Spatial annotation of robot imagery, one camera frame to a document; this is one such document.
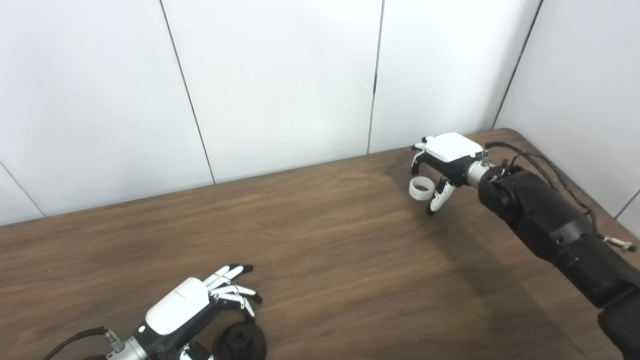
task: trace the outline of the white hand casing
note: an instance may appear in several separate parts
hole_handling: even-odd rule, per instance
[[[147,311],[145,320],[159,335],[167,335],[176,331],[207,305],[207,286],[195,277],[190,277],[153,305]]]
[[[450,163],[464,156],[482,152],[482,147],[458,133],[442,134],[427,138],[423,149],[436,159]]]

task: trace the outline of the metal connector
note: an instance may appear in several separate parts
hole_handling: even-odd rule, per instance
[[[636,252],[638,250],[638,247],[633,243],[629,241],[622,241],[620,239],[612,238],[611,236],[605,236],[604,242],[608,243],[609,245],[619,247],[620,249],[622,249],[623,252],[627,252],[627,251]]]
[[[490,162],[489,162],[489,150],[483,148],[482,149],[482,158],[481,158],[481,162],[480,165],[487,167],[489,166]]]
[[[113,349],[113,352],[115,352],[116,354],[124,350],[124,343],[112,330],[108,330],[104,334],[104,337],[107,339],[109,345],[111,345],[111,348]]]

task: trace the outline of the black base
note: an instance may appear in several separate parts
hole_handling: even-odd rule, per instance
[[[254,323],[241,322],[228,328],[218,341],[216,360],[265,360],[267,341]]]

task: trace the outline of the white wall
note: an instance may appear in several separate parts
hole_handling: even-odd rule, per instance
[[[0,222],[486,129],[537,4],[1,2]]]
[[[640,2],[545,1],[498,118],[610,214],[640,189]],[[638,200],[620,217],[640,236]]]
[[[216,182],[367,152],[381,0],[164,0]]]
[[[371,152],[489,130],[540,0],[387,0]]]
[[[2,1],[0,49],[0,160],[46,215],[212,184],[157,1]]]
[[[40,210],[0,164],[0,225],[41,217]]]

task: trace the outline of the panel seam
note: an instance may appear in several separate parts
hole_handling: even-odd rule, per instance
[[[509,79],[509,84],[507,84],[507,88],[504,91],[504,96],[502,96],[502,101],[500,102],[500,107],[498,108],[498,112],[495,114],[495,119],[493,120],[493,124],[491,125],[491,129],[495,129],[495,125],[498,122],[498,117],[500,116],[500,112],[502,111],[502,106],[504,105],[504,101],[507,99],[507,94],[511,89],[511,84],[513,82],[513,78],[516,75],[516,71],[518,70],[518,66],[520,66],[520,60],[522,60],[522,55],[524,54],[525,48],[527,47],[527,43],[529,42],[529,37],[531,36],[531,31],[533,30],[533,26],[536,24],[536,20],[538,20],[538,14],[540,13],[540,8],[542,8],[542,3],[545,0],[540,0],[538,3],[538,9],[536,10],[536,15],[533,17],[533,21],[531,22],[531,27],[529,27],[529,32],[527,33],[527,37],[524,40],[524,44],[522,44],[522,49],[520,50],[520,55],[518,56],[518,61],[516,61],[516,66],[513,67],[513,72],[511,73],[511,78]]]
[[[202,131],[200,130],[200,123],[198,123],[198,117],[196,116],[196,110],[193,107],[193,101],[191,100],[191,94],[189,93],[189,87],[187,86],[187,80],[184,77],[184,71],[182,70],[182,63],[180,62],[180,57],[178,56],[178,50],[175,47],[175,41],[173,40],[173,33],[171,32],[171,27],[169,26],[169,18],[166,16],[166,11],[164,10],[163,0],[158,0],[160,2],[160,7],[162,8],[162,14],[164,16],[164,22],[166,24],[166,29],[169,32],[169,38],[171,39],[171,45],[173,47],[173,53],[175,54],[175,59],[178,61],[178,68],[180,69],[180,76],[182,76],[182,83],[184,84],[184,90],[187,93],[187,98],[189,99],[189,105],[191,106],[191,113],[193,114],[193,120],[196,122],[196,128],[198,129],[198,135],[200,136],[200,142],[202,142],[202,149],[204,150],[204,156],[207,159],[207,165],[209,166],[209,173],[211,174],[211,180],[213,180],[213,184],[216,184],[216,177],[213,176],[213,169],[211,167],[211,161],[209,161],[209,154],[207,153],[207,146],[204,144],[204,138],[202,137]]]
[[[382,0],[380,7],[380,27],[378,28],[378,48],[376,50],[376,71],[373,74],[373,95],[371,97],[371,114],[369,115],[369,137],[367,139],[367,154],[371,149],[371,128],[373,127],[373,106],[376,102],[376,92],[378,86],[378,64],[380,62],[380,42],[382,39],[382,22],[385,18],[385,0]]]
[[[636,191],[636,193],[631,197],[631,199],[627,201],[627,203],[622,207],[622,209],[618,212],[618,214],[616,214],[616,216],[614,216],[613,218],[617,220],[618,216],[622,215],[622,213],[625,212],[625,210],[629,207],[629,205],[631,205],[631,203],[636,199],[638,194],[640,194],[640,189]]]
[[[6,166],[4,165],[4,163],[2,161],[0,161],[0,166],[2,166],[2,168],[4,169],[4,171],[6,171],[7,174],[9,174],[9,176],[11,177],[11,179],[13,180],[13,182],[18,185],[18,187],[20,188],[20,190],[22,190],[22,192],[27,195],[27,198],[29,199],[29,201],[31,201],[31,203],[36,207],[36,209],[38,209],[38,211],[42,214],[43,217],[47,217],[47,215],[44,213],[44,211],[42,211],[42,209],[40,209],[40,206],[38,206],[38,204],[36,204],[36,202],[33,200],[33,198],[29,195],[29,193],[22,187],[22,185],[20,185],[20,183],[18,182],[18,180],[15,178],[15,176],[13,176],[13,174],[9,171],[9,169],[6,168]]]

